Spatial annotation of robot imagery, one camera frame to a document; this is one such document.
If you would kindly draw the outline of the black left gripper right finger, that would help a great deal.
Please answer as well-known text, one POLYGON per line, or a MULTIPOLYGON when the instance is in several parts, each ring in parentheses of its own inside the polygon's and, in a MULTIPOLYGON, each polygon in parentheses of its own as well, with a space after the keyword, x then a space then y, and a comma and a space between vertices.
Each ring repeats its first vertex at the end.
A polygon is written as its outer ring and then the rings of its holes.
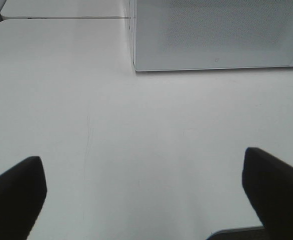
POLYGON ((242 187, 272 240, 293 240, 293 167, 268 152, 245 151, 242 187))

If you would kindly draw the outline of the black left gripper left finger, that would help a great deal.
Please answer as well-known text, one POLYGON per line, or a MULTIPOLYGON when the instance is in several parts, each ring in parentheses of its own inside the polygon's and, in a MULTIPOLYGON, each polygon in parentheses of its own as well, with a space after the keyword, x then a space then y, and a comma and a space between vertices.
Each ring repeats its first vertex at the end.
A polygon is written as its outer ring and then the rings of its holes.
POLYGON ((31 156, 0 175, 0 240, 26 240, 42 210, 47 183, 40 157, 31 156))

